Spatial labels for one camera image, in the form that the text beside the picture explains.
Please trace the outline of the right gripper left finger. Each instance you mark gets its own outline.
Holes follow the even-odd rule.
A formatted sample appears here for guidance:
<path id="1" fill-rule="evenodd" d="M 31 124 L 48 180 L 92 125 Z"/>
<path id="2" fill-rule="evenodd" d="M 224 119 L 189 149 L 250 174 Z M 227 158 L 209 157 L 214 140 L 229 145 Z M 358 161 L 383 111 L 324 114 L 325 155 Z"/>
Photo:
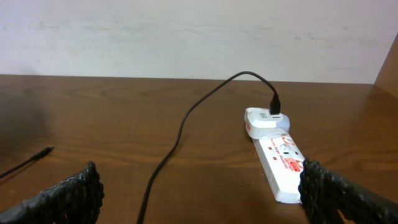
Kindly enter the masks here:
<path id="1" fill-rule="evenodd" d="M 95 224 L 103 205 L 104 185 L 94 162 L 20 204 L 1 212 L 1 223 Z"/>

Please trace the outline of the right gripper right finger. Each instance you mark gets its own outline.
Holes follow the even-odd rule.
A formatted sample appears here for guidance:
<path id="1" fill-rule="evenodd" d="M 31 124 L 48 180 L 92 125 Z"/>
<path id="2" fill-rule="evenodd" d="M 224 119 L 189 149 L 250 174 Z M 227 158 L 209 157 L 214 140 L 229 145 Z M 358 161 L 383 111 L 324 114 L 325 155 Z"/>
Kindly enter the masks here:
<path id="1" fill-rule="evenodd" d="M 397 204 L 305 159 L 298 186 L 310 223 L 397 224 Z"/>

